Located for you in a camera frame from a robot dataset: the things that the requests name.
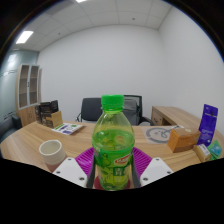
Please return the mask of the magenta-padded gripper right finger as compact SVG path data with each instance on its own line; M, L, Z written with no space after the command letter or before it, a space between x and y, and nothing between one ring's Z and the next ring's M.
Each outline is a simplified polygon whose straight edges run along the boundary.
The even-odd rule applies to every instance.
M135 187L146 186L172 173L160 157L151 158L140 149L133 148L132 179Z

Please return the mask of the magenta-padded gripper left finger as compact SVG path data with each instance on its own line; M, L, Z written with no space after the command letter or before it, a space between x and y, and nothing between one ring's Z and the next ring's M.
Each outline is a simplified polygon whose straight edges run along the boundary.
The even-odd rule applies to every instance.
M95 178L94 148L85 150L76 158L66 158L53 174L81 187L92 188Z

